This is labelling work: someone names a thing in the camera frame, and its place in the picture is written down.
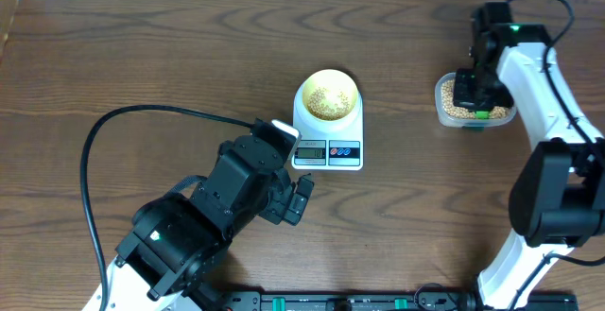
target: clear plastic container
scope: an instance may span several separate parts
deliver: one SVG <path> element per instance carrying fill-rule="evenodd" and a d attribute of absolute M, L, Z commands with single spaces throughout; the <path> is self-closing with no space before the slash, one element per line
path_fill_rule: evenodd
<path fill-rule="evenodd" d="M 514 115 L 517 114 L 517 107 L 512 106 L 509 110 L 509 114 L 504 118 L 495 118 L 495 119 L 470 119 L 470 118 L 457 118 L 454 116 L 450 116 L 445 109 L 443 108 L 443 102 L 441 98 L 441 86 L 443 83 L 450 79 L 455 79 L 456 73 L 449 73 L 443 76 L 435 86 L 435 106 L 437 108 L 437 116 L 439 117 L 439 121 L 445 127 L 472 127 L 472 128 L 484 128 L 484 127 L 497 127 L 502 126 L 510 122 Z"/>

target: green connector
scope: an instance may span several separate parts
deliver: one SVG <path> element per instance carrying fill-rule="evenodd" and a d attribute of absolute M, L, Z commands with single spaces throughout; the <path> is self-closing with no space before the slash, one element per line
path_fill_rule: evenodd
<path fill-rule="evenodd" d="M 395 310 L 406 310 L 407 309 L 407 299 L 396 299 L 395 300 Z"/>
<path fill-rule="evenodd" d="M 475 112 L 477 119 L 488 119 L 490 118 L 490 112 Z"/>
<path fill-rule="evenodd" d="M 285 298 L 273 298 L 273 311 L 285 311 Z"/>

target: scale control panel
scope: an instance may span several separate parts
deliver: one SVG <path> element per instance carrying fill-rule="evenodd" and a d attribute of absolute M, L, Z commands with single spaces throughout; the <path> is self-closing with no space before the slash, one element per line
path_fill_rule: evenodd
<path fill-rule="evenodd" d="M 340 140 L 301 140 L 294 153 L 294 166 L 360 167 L 361 143 Z"/>

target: wooden table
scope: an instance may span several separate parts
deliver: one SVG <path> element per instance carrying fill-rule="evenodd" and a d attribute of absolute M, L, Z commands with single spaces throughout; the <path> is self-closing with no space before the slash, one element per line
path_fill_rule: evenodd
<path fill-rule="evenodd" d="M 399 291 L 470 286 L 510 229 L 508 193 L 529 155 L 521 119 L 443 127 L 437 80 L 469 66 L 469 15 L 489 0 L 22 0 L 0 68 L 0 308 L 79 309 L 98 285 L 80 203 L 89 128 L 111 109 L 178 105 L 291 121 L 319 69 L 353 72 L 364 97 L 365 167 L 317 173 L 301 224 L 256 219 L 234 241 L 219 285 Z M 605 0 L 571 0 L 577 23 L 561 68 L 605 130 Z M 554 32 L 565 12 L 515 5 Z M 246 131 L 176 114 L 116 118 L 98 135 L 90 190 L 105 257 L 130 217 Z M 574 254 L 597 258 L 603 239 Z M 560 263 L 541 289 L 600 310 L 605 268 Z"/>

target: black wire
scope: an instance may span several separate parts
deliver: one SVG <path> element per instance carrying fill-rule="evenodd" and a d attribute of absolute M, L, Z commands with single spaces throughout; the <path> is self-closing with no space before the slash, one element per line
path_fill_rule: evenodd
<path fill-rule="evenodd" d="M 584 140 L 584 142 L 586 143 L 586 145 L 588 146 L 590 151 L 593 153 L 595 160 L 598 162 L 598 164 L 601 166 L 601 168 L 605 168 L 605 165 L 604 165 L 605 162 L 603 161 L 603 156 L 602 156 L 600 150 L 595 146 L 595 144 L 593 143 L 591 138 L 586 134 L 586 132 L 584 132 L 584 130 L 582 130 L 582 128 L 578 125 L 577 117 L 575 117 L 569 111 L 569 108 L 567 108 L 567 105 L 565 105 L 565 102 L 563 101 L 561 94 L 559 93 L 559 91 L 557 90 L 557 87 L 555 86 L 554 80 L 550 76 L 550 71 L 549 71 L 550 64 L 548 63 L 548 53 L 550 52 L 550 49 L 552 49 L 553 46 L 561 39 L 561 37 L 563 37 L 565 35 L 565 33 L 567 33 L 567 31 L 571 28 L 572 24 L 574 24 L 574 21 L 576 19 L 575 15 L 574 15 L 574 9 L 571 7 L 571 5 L 566 0 L 556 0 L 556 1 L 560 2 L 561 4 L 563 4 L 565 6 L 565 8 L 567 9 L 567 13 L 569 14 L 569 19 L 567 21 L 567 24 L 563 28 L 563 30 L 561 32 L 559 32 L 559 34 L 544 49 L 544 53 L 542 56 L 542 67 L 544 69 L 544 74 L 546 75 L 546 79 L 548 80 L 550 89 L 552 90 L 553 94 L 559 101 L 559 104 L 561 105 L 561 108 L 562 108 L 563 112 L 565 113 L 565 116 L 569 120 L 569 124 L 572 127 L 574 127 L 574 129 L 579 134 L 579 136 Z M 546 266 L 547 264 L 550 264 L 551 259 L 560 259 L 560 260 L 566 261 L 568 263 L 580 265 L 580 266 L 584 266 L 584 267 L 597 267 L 597 266 L 605 264 L 605 257 L 602 257 L 602 258 L 600 258 L 598 260 L 594 260 L 594 261 L 586 261 L 586 260 L 572 258 L 572 257 L 566 256 L 566 255 L 557 254 L 557 253 L 549 253 L 544 256 L 544 258 L 542 259 L 542 261 L 540 262 L 538 267 L 536 267 L 531 272 L 531 274 L 529 274 L 527 279 L 523 282 L 521 287 L 517 290 L 517 292 L 514 296 L 514 299 L 512 301 L 512 304 L 510 305 L 509 311 L 514 310 L 514 307 L 517 304 L 517 302 L 519 301 L 519 298 L 521 298 L 521 295 L 523 294 L 523 292 L 527 289 L 527 287 L 531 284 L 531 282 L 536 278 L 536 276 L 540 273 L 540 271 L 544 268 L 544 266 Z"/>
<path fill-rule="evenodd" d="M 456 310 L 458 310 L 458 301 L 454 301 L 454 298 L 452 298 L 452 295 L 450 295 L 450 294 L 449 294 L 449 292 L 447 292 L 447 289 L 445 288 L 445 286 L 443 286 L 443 285 L 441 285 L 441 284 L 437 284 L 437 283 L 427 283 L 427 284 L 424 284 L 424 285 L 420 286 L 420 288 L 418 288 L 418 289 L 416 290 L 416 292 L 414 293 L 414 303 L 416 304 L 416 306 L 417 306 L 419 309 L 421 309 L 421 310 L 426 310 L 426 311 L 430 311 L 429 309 L 425 308 L 425 307 L 424 307 L 422 304 L 420 304 L 420 303 L 418 302 L 418 296 L 420 295 L 420 292 L 421 292 L 423 289 L 425 289 L 425 288 L 427 288 L 427 287 L 430 287 L 430 286 L 436 286 L 436 287 L 439 287 L 439 288 L 440 288 L 440 289 L 443 291 L 443 293 L 445 293 L 445 294 L 447 295 L 447 298 L 449 298 L 449 299 L 450 299 L 450 301 L 454 303 L 454 308 L 447 309 L 447 310 L 445 310 L 445 311 L 456 311 Z"/>
<path fill-rule="evenodd" d="M 91 145 L 95 139 L 96 134 L 101 129 L 101 126 L 105 122 L 109 121 L 112 117 L 124 112 L 140 112 L 140 111 L 162 111 L 162 112 L 178 112 L 186 115 L 195 117 L 207 118 L 219 122 L 226 122 L 242 126 L 246 128 L 252 128 L 253 125 L 240 120 L 217 116 L 206 112 L 197 112 L 185 108 L 171 107 L 164 105 L 135 105 L 124 108 L 119 108 L 114 111 L 108 112 L 103 117 L 99 118 L 98 121 L 93 125 L 93 128 L 88 133 L 86 142 L 84 143 L 84 149 L 82 150 L 82 158 L 79 164 L 79 185 L 82 192 L 82 205 L 84 207 L 84 215 L 86 216 L 86 222 L 88 223 L 88 231 L 91 234 L 93 240 L 93 246 L 95 247 L 96 261 L 101 275 L 101 307 L 100 311 L 105 311 L 107 303 L 109 302 L 109 286 L 107 281 L 107 271 L 105 268 L 105 258 L 103 257 L 103 250 L 101 249 L 101 243 L 98 239 L 98 233 L 96 232 L 95 218 L 93 217 L 93 208 L 91 207 L 91 200 L 88 194 L 88 157 L 91 151 Z"/>
<path fill-rule="evenodd" d="M 584 140 L 587 147 L 590 149 L 590 151 L 595 156 L 595 160 L 598 162 L 598 164 L 601 166 L 601 168 L 605 168 L 605 161 L 603 161 L 603 155 L 601 154 L 600 150 L 595 146 L 595 144 L 593 143 L 591 138 L 586 134 L 586 132 L 584 132 L 584 130 L 582 130 L 582 128 L 579 127 L 577 117 L 575 117 L 569 111 L 569 108 L 567 108 L 567 105 L 565 105 L 565 102 L 563 101 L 561 94 L 559 94 L 559 91 L 557 90 L 557 87 L 555 86 L 555 82 L 550 75 L 550 71 L 548 70 L 548 68 L 550 67 L 550 64 L 548 63 L 548 53 L 550 52 L 550 49 L 552 49 L 555 46 L 555 44 L 565 35 L 565 33 L 567 33 L 567 31 L 571 28 L 571 26 L 574 24 L 574 21 L 576 20 L 576 16 L 574 14 L 574 9 L 571 7 L 569 2 L 567 2 L 567 0 L 556 0 L 556 1 L 560 2 L 561 4 L 563 4 L 565 6 L 565 8 L 567 9 L 567 13 L 569 14 L 569 19 L 567 21 L 567 24 L 563 28 L 563 30 L 561 32 L 559 32 L 559 34 L 546 46 L 546 49 L 544 50 L 544 54 L 542 56 L 542 67 L 544 69 L 544 74 L 546 75 L 546 79 L 548 80 L 550 89 L 552 90 L 553 94 L 557 98 L 557 101 L 559 101 L 559 104 L 561 105 L 561 108 L 562 108 L 563 112 L 565 113 L 565 116 L 569 120 L 569 124 L 572 127 L 574 127 L 574 129 L 579 134 L 579 136 Z"/>

